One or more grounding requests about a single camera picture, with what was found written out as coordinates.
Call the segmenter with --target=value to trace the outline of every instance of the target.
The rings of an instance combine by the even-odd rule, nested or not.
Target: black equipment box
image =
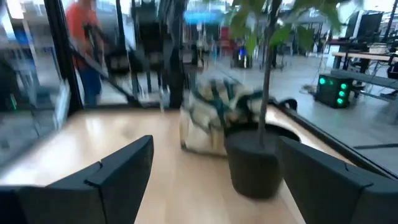
[[[315,101],[331,108],[345,108],[349,105],[349,93],[353,87],[353,79],[341,78],[330,74],[319,74]]]

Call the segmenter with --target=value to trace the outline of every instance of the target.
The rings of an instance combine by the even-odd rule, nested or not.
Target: glass window
[[[0,165],[59,128],[68,106],[42,1],[8,0],[0,26]]]

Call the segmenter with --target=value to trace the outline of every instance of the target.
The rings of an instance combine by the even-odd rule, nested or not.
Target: desk
[[[346,53],[345,52],[333,52],[332,56],[335,57],[345,57]],[[350,58],[361,58],[361,59],[368,59],[368,60],[378,60],[378,61],[383,61],[383,62],[388,62],[390,59],[390,56],[388,55],[376,55],[376,54],[369,54],[369,53],[348,53],[348,57]]]
[[[76,115],[5,170],[0,184],[48,185],[151,134],[154,161],[135,223],[305,223],[284,182],[272,200],[248,200],[233,189],[226,159],[182,151],[178,121],[178,112],[148,110]],[[292,130],[304,144],[346,160],[273,106],[267,121]]]

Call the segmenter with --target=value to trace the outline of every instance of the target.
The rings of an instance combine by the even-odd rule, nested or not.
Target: black plant pot
[[[262,147],[257,127],[257,123],[247,123],[226,130],[224,144],[235,190],[249,198],[267,199],[277,193],[282,181],[276,156],[279,136],[296,141],[300,138],[287,129],[266,124]]]

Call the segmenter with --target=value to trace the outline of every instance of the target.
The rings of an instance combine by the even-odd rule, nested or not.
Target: blue jeans
[[[100,75],[93,68],[80,69],[79,74],[85,91],[85,105],[97,105],[97,97],[101,93]]]

